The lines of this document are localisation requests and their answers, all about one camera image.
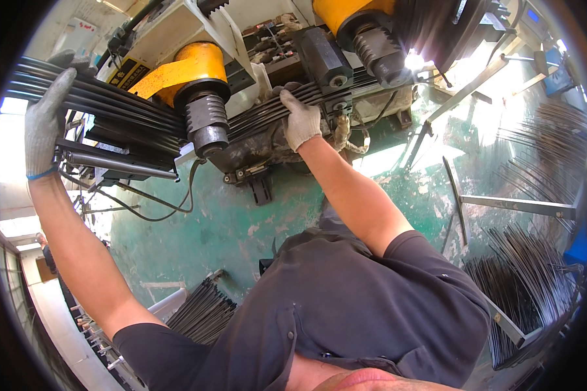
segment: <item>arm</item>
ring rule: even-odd
[[[110,338],[128,325],[162,325],[134,298],[107,249],[78,217],[52,164],[55,140],[65,130],[61,105],[77,69],[89,69],[89,62],[74,59],[73,51],[60,53],[59,60],[65,63],[60,66],[70,67],[24,117],[26,176],[54,262],[70,291]]]
[[[74,211],[58,173],[29,188],[63,280],[109,338],[133,324],[164,325],[135,299],[109,251]]]
[[[291,111],[285,132],[290,147],[300,153],[345,225],[373,254],[383,256],[393,239],[413,227],[376,182],[354,171],[324,141],[318,108],[287,90],[280,100]]]
[[[387,193],[354,171],[323,138],[311,138],[298,153],[341,220],[373,254],[383,256],[393,239],[413,229]]]

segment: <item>worker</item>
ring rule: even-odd
[[[320,110],[288,90],[285,137],[352,237],[290,237],[212,346],[171,331],[135,299],[83,224],[52,164],[68,68],[25,115],[32,201],[57,268],[151,390],[447,390],[474,369],[489,330],[482,293],[415,231],[383,189],[321,136]],[[190,262],[203,262],[190,259]]]
[[[35,235],[35,241],[39,243],[41,246],[41,252],[44,254],[44,259],[46,260],[46,266],[50,269],[50,273],[56,274],[57,273],[57,265],[54,263],[53,254],[50,252],[50,246],[48,246],[48,240],[46,236],[39,232]]]

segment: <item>digital display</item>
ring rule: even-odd
[[[532,9],[528,9],[528,17],[531,18],[535,23],[539,23],[539,16]]]

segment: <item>green floor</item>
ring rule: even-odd
[[[538,85],[503,103],[502,98],[514,86],[533,76],[530,66],[521,63],[509,65],[495,75],[479,89],[492,97],[494,104],[469,97],[434,121],[434,136],[424,138],[409,169],[406,163],[421,123],[441,104],[439,93],[420,86],[421,97],[412,106],[412,127],[400,129],[395,116],[387,117],[370,132],[372,144],[363,161],[354,162],[355,168],[383,187],[433,246],[441,249],[449,235],[445,255],[457,266],[469,257],[490,251],[486,235],[489,228],[503,228],[514,222],[524,228],[556,225],[550,224],[553,221],[549,218],[529,213],[470,206],[470,246],[461,245],[458,225],[448,232],[454,196],[442,155],[454,160],[464,193],[523,198],[494,174],[502,162],[519,152],[517,145],[509,146],[507,141],[496,139],[496,134],[499,127],[511,127],[529,116],[545,99]],[[357,135],[352,141],[360,145]],[[151,178],[133,185],[178,203],[187,189],[191,164],[189,161],[179,167],[181,183]],[[241,303],[258,280],[258,260],[272,256],[274,238],[278,247],[288,236],[316,225],[319,219],[323,194],[312,176],[277,167],[270,176],[270,187],[273,201],[256,207],[248,188],[224,184],[219,170],[207,163],[198,168],[195,176],[193,213],[177,213],[163,222],[148,223],[126,211],[115,212],[111,253],[137,299],[149,307],[179,286],[191,288],[221,268],[227,276],[219,287]],[[169,212],[133,193],[118,190],[117,196],[130,205],[140,204],[141,213],[149,217]],[[513,379],[516,376],[493,376],[485,348],[468,388],[486,388],[493,383],[504,387]]]

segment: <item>gear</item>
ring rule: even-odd
[[[228,4],[229,0],[198,0],[196,4],[204,16],[207,18],[211,12]]]

